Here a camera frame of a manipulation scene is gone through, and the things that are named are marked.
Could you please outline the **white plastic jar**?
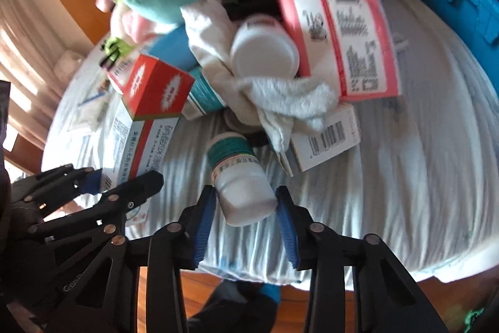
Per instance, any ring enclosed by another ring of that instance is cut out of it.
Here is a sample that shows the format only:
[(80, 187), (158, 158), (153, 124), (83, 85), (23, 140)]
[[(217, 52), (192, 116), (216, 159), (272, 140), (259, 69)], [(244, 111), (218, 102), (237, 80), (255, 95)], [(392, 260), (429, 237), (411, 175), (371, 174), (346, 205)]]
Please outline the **white plastic jar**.
[(292, 79), (298, 73), (298, 48), (272, 16), (254, 14), (245, 19), (233, 39), (230, 68), (239, 78)]

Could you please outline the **light blue bed sheet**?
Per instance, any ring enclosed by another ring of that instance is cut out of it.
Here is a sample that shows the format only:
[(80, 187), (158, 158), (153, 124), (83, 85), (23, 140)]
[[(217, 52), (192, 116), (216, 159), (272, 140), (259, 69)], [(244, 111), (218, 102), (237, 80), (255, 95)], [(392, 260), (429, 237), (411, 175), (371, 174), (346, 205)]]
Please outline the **light blue bed sheet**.
[[(256, 149), (274, 188), (338, 234), (375, 233), (412, 277), (452, 282), (498, 265), (498, 96), (459, 36), (421, 0), (381, 0), (396, 36), (404, 94), (355, 103), (361, 143), (289, 178), (266, 146)], [(75, 127), (77, 105), (100, 82), (97, 47), (67, 88), (52, 121), (43, 171), (73, 164), (102, 167), (119, 106), (112, 92), (96, 131)], [(165, 186), (146, 222), (127, 227), (142, 238), (175, 221), (211, 183), (206, 147), (227, 131), (221, 113), (180, 119), (159, 170)], [(309, 289), (310, 271), (292, 268), (276, 216), (231, 227), (216, 210), (199, 269), (218, 277)]]

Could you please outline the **white green-banded medicine bottle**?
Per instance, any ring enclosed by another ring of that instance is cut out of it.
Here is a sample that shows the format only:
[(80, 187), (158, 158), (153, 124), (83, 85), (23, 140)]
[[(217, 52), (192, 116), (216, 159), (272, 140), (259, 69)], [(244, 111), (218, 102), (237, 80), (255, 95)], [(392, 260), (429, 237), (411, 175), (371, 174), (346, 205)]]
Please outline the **white green-banded medicine bottle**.
[(217, 135), (207, 148), (207, 159), (228, 225), (245, 227), (276, 210), (278, 200), (266, 172), (243, 135)]

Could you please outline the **white towel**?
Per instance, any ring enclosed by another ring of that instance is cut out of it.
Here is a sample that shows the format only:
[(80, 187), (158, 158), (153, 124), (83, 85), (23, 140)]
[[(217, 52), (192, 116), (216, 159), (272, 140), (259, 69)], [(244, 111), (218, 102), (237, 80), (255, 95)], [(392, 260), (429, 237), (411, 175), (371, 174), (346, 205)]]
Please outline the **white towel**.
[(288, 150), (292, 131), (315, 135), (326, 127), (338, 96), (323, 79), (239, 79), (228, 68), (236, 25), (218, 0), (201, 0), (181, 7), (189, 49), (207, 82), (245, 125), (265, 129), (272, 148)]

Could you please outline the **teal white box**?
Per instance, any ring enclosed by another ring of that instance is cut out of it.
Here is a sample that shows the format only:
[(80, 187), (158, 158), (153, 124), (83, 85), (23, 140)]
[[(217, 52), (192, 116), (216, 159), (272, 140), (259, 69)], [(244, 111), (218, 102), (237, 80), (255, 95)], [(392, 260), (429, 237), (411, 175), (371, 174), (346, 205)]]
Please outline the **teal white box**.
[(227, 106), (219, 94), (211, 88), (202, 73), (201, 66), (192, 68), (189, 70), (189, 74), (195, 79), (195, 82), (182, 110), (182, 114), (187, 120), (193, 121), (199, 117), (221, 111)]

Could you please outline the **pink white large box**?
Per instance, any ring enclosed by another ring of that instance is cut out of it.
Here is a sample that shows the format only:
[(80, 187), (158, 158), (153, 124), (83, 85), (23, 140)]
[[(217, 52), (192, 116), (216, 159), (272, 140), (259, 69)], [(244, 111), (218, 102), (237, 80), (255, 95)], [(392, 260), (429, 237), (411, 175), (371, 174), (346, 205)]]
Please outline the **pink white large box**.
[(402, 93), (392, 34), (380, 0), (278, 0), (298, 48), (298, 73), (324, 79), (341, 101)]

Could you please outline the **long red white box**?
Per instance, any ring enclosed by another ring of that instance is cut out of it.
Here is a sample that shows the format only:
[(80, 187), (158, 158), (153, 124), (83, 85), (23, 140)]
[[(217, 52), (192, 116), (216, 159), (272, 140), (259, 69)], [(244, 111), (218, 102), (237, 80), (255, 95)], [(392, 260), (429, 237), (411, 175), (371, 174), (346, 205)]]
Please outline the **long red white box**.
[(159, 171), (177, 124), (177, 116), (133, 119), (120, 102), (104, 137), (101, 191)]

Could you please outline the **red white small box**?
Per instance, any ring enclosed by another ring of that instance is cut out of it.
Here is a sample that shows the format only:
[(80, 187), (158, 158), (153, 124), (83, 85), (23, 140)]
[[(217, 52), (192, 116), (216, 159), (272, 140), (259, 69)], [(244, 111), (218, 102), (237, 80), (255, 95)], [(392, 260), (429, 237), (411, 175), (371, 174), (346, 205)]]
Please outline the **red white small box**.
[(195, 79), (154, 56), (140, 54), (124, 87), (133, 120), (179, 117)]

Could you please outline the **white barcode box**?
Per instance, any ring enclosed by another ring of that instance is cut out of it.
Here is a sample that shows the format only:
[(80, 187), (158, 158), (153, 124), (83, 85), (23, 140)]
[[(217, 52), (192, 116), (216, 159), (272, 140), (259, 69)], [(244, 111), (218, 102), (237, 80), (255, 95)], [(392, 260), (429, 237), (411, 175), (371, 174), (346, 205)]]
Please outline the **white barcode box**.
[(330, 160), (361, 141), (359, 120), (355, 107), (340, 104), (326, 120), (324, 130), (316, 135), (293, 133), (291, 145), (301, 172)]

